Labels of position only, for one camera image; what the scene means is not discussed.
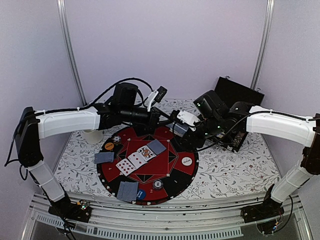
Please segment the blue playing card deck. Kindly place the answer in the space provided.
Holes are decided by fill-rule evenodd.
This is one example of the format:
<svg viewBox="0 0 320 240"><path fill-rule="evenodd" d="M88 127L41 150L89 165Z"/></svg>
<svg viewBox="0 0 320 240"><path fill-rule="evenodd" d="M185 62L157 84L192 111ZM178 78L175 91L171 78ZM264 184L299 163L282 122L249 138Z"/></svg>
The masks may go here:
<svg viewBox="0 0 320 240"><path fill-rule="evenodd" d="M181 125L181 124L176 124L173 128L172 131L174 132L175 135L179 136L179 137L183 137L185 135L185 133L188 131L189 126L188 125Z"/></svg>

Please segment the white dealer button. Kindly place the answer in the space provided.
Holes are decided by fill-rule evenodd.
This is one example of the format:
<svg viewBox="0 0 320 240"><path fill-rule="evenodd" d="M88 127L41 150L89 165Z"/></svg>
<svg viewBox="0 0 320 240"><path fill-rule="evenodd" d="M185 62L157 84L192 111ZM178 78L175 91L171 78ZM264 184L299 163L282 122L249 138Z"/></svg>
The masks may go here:
<svg viewBox="0 0 320 240"><path fill-rule="evenodd" d="M193 164L193 162L194 162L194 160L193 160L191 157L188 157L188 156L183 157L183 158L181 159L181 164L182 164L183 166L185 166L185 167L191 166L191 165Z"/></svg>

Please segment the small poker chip stack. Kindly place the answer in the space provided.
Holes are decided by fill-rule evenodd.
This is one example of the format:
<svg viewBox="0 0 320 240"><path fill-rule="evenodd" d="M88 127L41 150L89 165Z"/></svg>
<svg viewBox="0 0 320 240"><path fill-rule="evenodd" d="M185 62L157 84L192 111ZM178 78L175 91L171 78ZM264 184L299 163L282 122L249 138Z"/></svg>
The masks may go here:
<svg viewBox="0 0 320 240"><path fill-rule="evenodd" d="M160 179L155 180L152 183L152 189L155 191L160 191L163 187L164 187L164 183Z"/></svg>

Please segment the orange big blind button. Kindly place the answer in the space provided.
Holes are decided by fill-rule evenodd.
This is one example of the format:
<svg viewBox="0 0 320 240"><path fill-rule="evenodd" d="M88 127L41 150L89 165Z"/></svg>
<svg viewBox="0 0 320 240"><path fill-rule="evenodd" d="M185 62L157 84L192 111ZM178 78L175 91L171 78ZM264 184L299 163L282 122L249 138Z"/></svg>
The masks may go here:
<svg viewBox="0 0 320 240"><path fill-rule="evenodd" d="M114 149L115 145L113 142L107 142L105 145L104 145L104 148L107 150L107 151L112 151Z"/></svg>

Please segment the blue small blind button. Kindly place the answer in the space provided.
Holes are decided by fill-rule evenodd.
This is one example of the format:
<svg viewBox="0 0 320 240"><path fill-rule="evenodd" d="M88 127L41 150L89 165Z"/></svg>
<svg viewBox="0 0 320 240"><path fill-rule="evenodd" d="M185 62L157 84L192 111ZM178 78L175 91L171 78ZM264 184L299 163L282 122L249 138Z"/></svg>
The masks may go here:
<svg viewBox="0 0 320 240"><path fill-rule="evenodd" d="M143 200L146 197L146 192L143 189L138 189L136 199L137 200Z"/></svg>

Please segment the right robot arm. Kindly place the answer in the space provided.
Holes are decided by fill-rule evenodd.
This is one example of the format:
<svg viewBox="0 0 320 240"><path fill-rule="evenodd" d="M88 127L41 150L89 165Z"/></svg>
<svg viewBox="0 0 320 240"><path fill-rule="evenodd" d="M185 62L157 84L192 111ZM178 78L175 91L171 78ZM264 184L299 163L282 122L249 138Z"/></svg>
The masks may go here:
<svg viewBox="0 0 320 240"><path fill-rule="evenodd" d="M287 197L320 174L319 113L295 115L243 101L227 107L213 90L193 103L199 116L186 110L177 114L178 121L189 127L181 140L187 149L203 151L206 139L221 142L232 132L261 134L280 169L281 179L267 190L262 203L244 207L244 216L257 219L280 213Z"/></svg>

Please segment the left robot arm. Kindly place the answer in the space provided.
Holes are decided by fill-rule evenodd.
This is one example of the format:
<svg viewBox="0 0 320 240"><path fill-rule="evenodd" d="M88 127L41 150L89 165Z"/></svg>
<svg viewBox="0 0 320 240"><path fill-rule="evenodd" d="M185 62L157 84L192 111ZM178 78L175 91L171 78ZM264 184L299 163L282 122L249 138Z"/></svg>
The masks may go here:
<svg viewBox="0 0 320 240"><path fill-rule="evenodd" d="M53 164L58 161L63 146L58 143L60 138L76 131L99 132L123 123L156 127L160 111L154 109L154 104L159 103L167 93L167 89L160 86L151 89L141 103L136 103L140 90L128 78L114 83L105 92L109 90L114 92L107 101L100 102L97 97L80 107L35 110L27 106L14 130L12 143L16 148L17 160L63 217L70 217L75 210L53 174Z"/></svg>

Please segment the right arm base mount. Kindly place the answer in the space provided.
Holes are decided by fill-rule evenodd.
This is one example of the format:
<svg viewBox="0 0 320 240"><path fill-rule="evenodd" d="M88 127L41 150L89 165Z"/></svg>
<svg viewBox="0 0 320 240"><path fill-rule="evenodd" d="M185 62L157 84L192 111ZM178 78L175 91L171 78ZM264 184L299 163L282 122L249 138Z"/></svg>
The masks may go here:
<svg viewBox="0 0 320 240"><path fill-rule="evenodd" d="M251 223L261 220L266 220L273 217L282 218L284 209L281 203L278 203L271 198L266 198L262 203L256 205L248 205L241 209L240 215L245 223ZM256 225L258 231L263 235L275 233L278 228L279 220L270 220Z"/></svg>

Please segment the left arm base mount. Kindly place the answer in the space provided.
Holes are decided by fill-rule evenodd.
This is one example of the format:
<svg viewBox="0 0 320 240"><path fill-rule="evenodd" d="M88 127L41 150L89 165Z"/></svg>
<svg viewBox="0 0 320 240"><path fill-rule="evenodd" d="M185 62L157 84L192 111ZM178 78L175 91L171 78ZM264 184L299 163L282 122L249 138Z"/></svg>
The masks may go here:
<svg viewBox="0 0 320 240"><path fill-rule="evenodd" d="M88 223L91 217L92 208L89 206L90 202L84 199L81 199L77 203L72 203L67 192L63 190L63 197L57 201L48 196L44 190L48 201L50 202L50 207L48 213L55 215L65 220L75 220L78 222Z"/></svg>

